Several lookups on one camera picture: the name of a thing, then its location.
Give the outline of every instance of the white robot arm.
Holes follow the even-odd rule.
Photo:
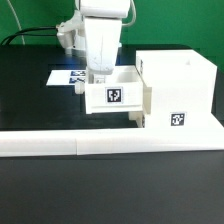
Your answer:
[[[87,68],[91,74],[110,75],[116,62],[122,27],[130,0],[81,0],[84,16]]]
[[[134,8],[133,0],[76,0],[75,4],[79,11],[76,10],[71,20],[58,27],[57,35],[62,47],[71,48],[75,45],[78,50],[86,51],[89,73],[112,74],[121,20],[128,16],[131,4]]]

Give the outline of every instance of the black table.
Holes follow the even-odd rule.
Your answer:
[[[125,47],[117,63],[133,64],[135,49],[146,47],[180,46]],[[74,67],[85,61],[60,48],[1,47],[1,131],[135,127],[126,113],[85,115],[84,98],[72,87],[46,87],[52,69]],[[3,224],[224,220],[222,150],[2,158],[0,178]]]

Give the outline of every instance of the white open box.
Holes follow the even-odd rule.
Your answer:
[[[86,76],[86,113],[141,111],[143,83],[135,66],[115,67],[105,83],[92,83]]]
[[[170,127],[172,114],[185,116],[182,128],[206,124],[216,65],[193,50],[152,50],[137,51],[136,67],[144,82],[146,128]]]

